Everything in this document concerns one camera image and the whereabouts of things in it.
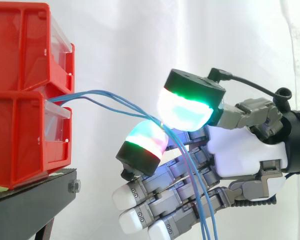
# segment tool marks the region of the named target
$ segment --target blue wire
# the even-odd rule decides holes
[[[128,116],[137,117],[137,118],[148,119],[148,118],[147,118],[146,116],[144,116],[144,115],[134,114],[134,113],[130,113],[130,112],[127,112],[127,111],[120,111],[120,110],[117,110],[117,109],[115,109],[115,108],[112,108],[112,107],[103,105],[102,103],[99,103],[99,102],[97,102],[96,100],[93,100],[93,99],[91,99],[90,97],[87,97],[87,96],[78,96],[78,97],[76,97],[76,98],[73,98],[73,99],[70,99],[70,100],[66,100],[66,101],[62,102],[62,104],[60,104],[60,106],[62,106],[63,104],[65,104],[65,103],[67,103],[67,102],[69,102],[69,101],[71,101],[71,100],[76,100],[76,99],[86,99],[86,100],[88,100],[88,101],[90,101],[90,102],[93,102],[94,104],[99,105],[100,107],[103,107],[103,108],[108,109],[108,110],[110,110],[110,111],[113,111],[113,112],[115,112],[115,113],[125,114],[125,115],[128,115]]]
[[[102,90],[92,90],[92,91],[87,91],[86,92],[87,94],[90,94],[90,93],[94,93],[94,94],[100,94],[100,95],[104,95],[104,96],[107,96],[107,97],[110,97],[113,93],[111,93],[111,92],[107,92],[107,91],[102,91]],[[71,94],[72,96],[70,97],[70,96],[68,96],[67,97],[67,99],[69,99],[69,100],[71,100],[71,98],[72,99],[74,99],[74,98],[77,98],[77,96],[82,96],[82,94],[83,94],[83,92],[80,92],[80,93],[78,93],[78,94],[76,94],[76,93],[74,93],[74,94]],[[140,112],[140,113],[142,113],[142,114],[145,114],[150,120],[152,120],[152,121],[154,121],[159,127],[161,126],[161,122],[158,120],[158,119],[156,119],[155,117],[153,117],[153,116],[150,116],[150,115],[148,115],[145,111],[143,111],[140,107],[138,107],[138,106],[136,106],[135,104],[133,104],[133,103],[131,103],[131,102],[129,102],[128,100],[126,100],[126,99],[124,99],[123,97],[120,97],[120,96],[118,96],[118,95],[115,95],[115,94],[113,94],[113,96],[114,97],[116,97],[116,98],[119,98],[119,99],[122,99],[123,101],[125,101],[125,102],[127,102],[128,104],[130,104],[130,105],[132,105],[132,107],[130,106],[130,105],[126,105],[126,104],[124,104],[125,106],[127,106],[127,107],[129,107],[129,108],[131,108],[131,109],[133,109],[133,110],[135,110],[135,111],[137,111],[137,112]],[[63,100],[63,98],[62,97],[57,97],[57,98],[54,98],[54,99],[51,99],[51,101],[52,102],[60,102],[60,101],[62,101]],[[172,140],[174,140],[174,141],[176,141],[178,138],[176,138],[175,137],[175,135],[174,135],[174,133],[172,132],[172,131],[170,131],[170,129],[169,128],[167,128],[166,127],[166,130],[168,130],[169,131],[169,134],[168,135],[170,135],[170,137],[172,138]],[[175,142],[175,144],[177,144],[178,145],[178,147],[180,148],[180,150],[183,150],[187,155],[188,155],[188,158],[190,159],[190,161],[191,161],[191,163],[192,163],[192,167],[194,168],[194,170],[195,170],[195,172],[197,173],[197,176],[198,176],[198,179],[200,180],[201,178],[199,177],[199,173],[198,173],[198,170],[197,170],[197,168],[195,167],[195,165],[194,165],[194,163],[193,163],[193,161],[192,161],[192,159],[190,158],[190,155],[189,155],[189,153],[188,153],[188,151],[186,151],[186,148],[184,147],[184,146],[182,146],[183,144],[182,144],[182,142],[181,142],[181,145],[180,145],[180,143],[178,142],[178,141],[176,141]],[[193,172],[191,171],[190,173],[189,173],[189,175],[190,175],[190,179],[192,178],[192,185],[194,186],[194,192],[195,192],[195,195],[196,195],[196,200],[197,199],[199,199],[199,202],[197,201],[197,205],[198,205],[198,208],[199,208],[199,215],[201,215],[200,216],[200,222],[201,222],[201,230],[202,230],[202,228],[203,228],[203,224],[202,224],[202,219],[203,219],[203,222],[205,222],[205,228],[207,229],[207,236],[208,236],[208,239],[210,239],[210,236],[209,236],[209,230],[208,230],[208,227],[207,227],[207,224],[206,224],[206,218],[204,217],[205,216],[205,214],[204,214],[204,210],[203,210],[203,206],[202,206],[202,203],[201,203],[201,201],[200,201],[200,196],[199,196],[199,193],[198,193],[198,187],[197,187],[197,184],[196,184],[196,182],[194,181],[194,179],[193,179],[193,176],[192,176],[192,174],[193,174]]]
[[[92,100],[92,99],[90,99],[88,97],[80,97],[80,96],[85,95],[85,94],[97,94],[97,95],[107,96],[107,97],[112,98],[113,100],[115,100],[115,101],[117,101],[117,102],[125,105],[126,107],[128,107],[128,108],[130,108],[132,110],[135,110],[136,112],[144,114],[147,117],[142,116],[142,115],[138,115],[138,114],[133,114],[133,113],[129,113],[129,112],[124,112],[124,111],[116,110],[116,109],[111,108],[111,107],[107,107],[107,106],[105,106],[105,105],[103,105],[103,104],[101,104],[101,103],[99,103],[97,101],[94,101],[94,100]],[[194,170],[195,174],[198,177],[198,180],[199,180],[201,188],[202,188],[202,190],[204,192],[204,195],[206,196],[207,203],[208,203],[208,206],[209,206],[209,210],[210,210],[210,213],[211,213],[212,223],[213,223],[214,237],[215,237],[216,240],[218,240],[217,229],[216,229],[216,221],[215,221],[215,218],[214,218],[214,211],[213,211],[213,208],[212,208],[212,204],[211,204],[211,201],[210,201],[207,189],[206,189],[206,187],[205,187],[202,179],[200,178],[198,170],[197,170],[194,162],[192,161],[192,159],[191,159],[188,151],[186,150],[186,148],[183,145],[183,143],[178,139],[178,137],[168,127],[166,127],[165,125],[161,126],[161,122],[157,118],[155,118],[155,117],[153,117],[151,115],[148,115],[140,107],[138,107],[137,105],[131,103],[130,101],[126,100],[125,98],[123,98],[121,96],[118,96],[118,95],[116,95],[114,93],[108,92],[108,91],[90,90],[90,91],[86,91],[86,92],[78,92],[78,93],[73,93],[73,94],[69,94],[69,95],[64,95],[64,96],[60,96],[60,97],[51,98],[50,101],[51,102],[62,102],[62,101],[68,102],[68,101],[76,99],[76,98],[87,99],[87,100],[89,100],[89,101],[91,101],[91,102],[93,102],[93,103],[95,103],[95,104],[97,104],[97,105],[99,105],[101,107],[104,107],[104,108],[106,108],[108,110],[111,110],[111,111],[114,111],[114,112],[117,112],[117,113],[122,113],[122,114],[126,114],[126,115],[129,115],[129,116],[134,116],[134,117],[139,117],[139,118],[150,119],[153,122],[155,122],[159,127],[163,127],[164,131],[167,133],[167,135],[172,138],[172,140],[175,142],[175,144],[177,144],[178,148],[181,151],[181,154],[183,155],[183,157],[185,158],[185,161],[187,163],[186,166],[188,168],[189,176],[190,176],[193,188],[194,188],[193,190],[194,190],[196,201],[197,201],[197,205],[198,205],[202,236],[205,239],[205,234],[204,234],[204,227],[205,227],[205,229],[207,230],[207,237],[208,237],[208,239],[210,239],[209,229],[207,227],[207,223],[206,223],[206,218],[205,218],[203,206],[202,206],[202,203],[200,201],[198,187],[197,187],[196,182],[194,181],[193,172],[189,169],[189,166],[192,166],[192,169]]]

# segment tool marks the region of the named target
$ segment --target metal bolt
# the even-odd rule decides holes
[[[81,189],[81,181],[79,179],[73,180],[71,183],[71,193],[79,193]]]

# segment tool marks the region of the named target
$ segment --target red drawer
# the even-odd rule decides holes
[[[73,93],[74,54],[49,5],[0,2],[0,91]]]
[[[13,189],[71,163],[72,112],[36,91],[0,92],[0,187]]]

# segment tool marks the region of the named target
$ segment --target gray joint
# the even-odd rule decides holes
[[[217,127],[224,129],[253,127],[266,139],[283,127],[282,114],[275,104],[265,98],[247,99],[234,106],[224,104]]]
[[[282,177],[280,160],[269,160],[260,162],[260,180],[264,197],[269,197],[268,179]]]
[[[146,202],[136,206],[134,209],[139,217],[143,229],[151,226],[155,222],[156,219]]]
[[[148,197],[148,193],[140,177],[128,182],[127,185],[129,186],[137,205],[144,202]]]
[[[270,178],[282,177],[280,160],[269,160],[260,162],[260,171],[252,180],[238,180],[229,185],[232,191],[242,189],[242,195],[237,196],[236,200],[253,200],[269,197],[267,180]]]
[[[171,240],[186,233],[198,222],[198,218],[190,203],[163,217],[161,220],[163,220]]]
[[[201,141],[205,141],[207,139],[207,132],[204,127],[198,129],[197,131],[181,131],[177,129],[172,130],[181,140],[184,145],[189,145]],[[167,150],[175,149],[177,146],[174,144],[172,139],[169,139]]]
[[[175,187],[158,193],[155,198],[148,204],[154,217],[168,215],[183,204]]]

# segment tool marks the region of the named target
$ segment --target white backdrop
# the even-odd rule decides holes
[[[204,77],[211,67],[217,67],[272,91],[287,87],[298,92],[290,103],[300,109],[300,0],[47,3],[75,44],[76,92],[111,91],[156,115],[158,93],[171,68]],[[237,82],[222,85],[229,104],[266,97]],[[97,99],[118,107],[108,99]],[[139,120],[84,100],[68,106],[73,110],[70,167],[77,168],[82,188],[76,200],[55,218],[51,239],[148,239],[146,230],[123,234],[118,223],[120,213],[111,200],[113,191],[126,183],[120,177],[122,165],[115,159],[116,153]],[[277,201],[272,206],[218,212],[219,239],[300,240],[300,177],[287,181]],[[200,226],[178,239],[202,239]]]

